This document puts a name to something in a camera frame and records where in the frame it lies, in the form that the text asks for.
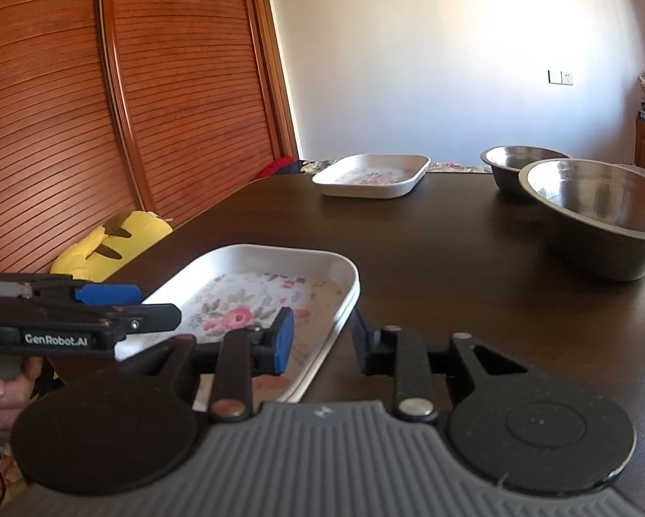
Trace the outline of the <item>person's left hand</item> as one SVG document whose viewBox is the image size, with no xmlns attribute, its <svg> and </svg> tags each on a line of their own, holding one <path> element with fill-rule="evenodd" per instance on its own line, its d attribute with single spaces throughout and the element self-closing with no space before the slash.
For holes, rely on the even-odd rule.
<svg viewBox="0 0 645 517">
<path fill-rule="evenodd" d="M 0 379 L 0 442 L 9 440 L 16 418 L 31 400 L 42 365 L 42 358 L 27 357 L 19 375 L 10 380 Z"/>
</svg>

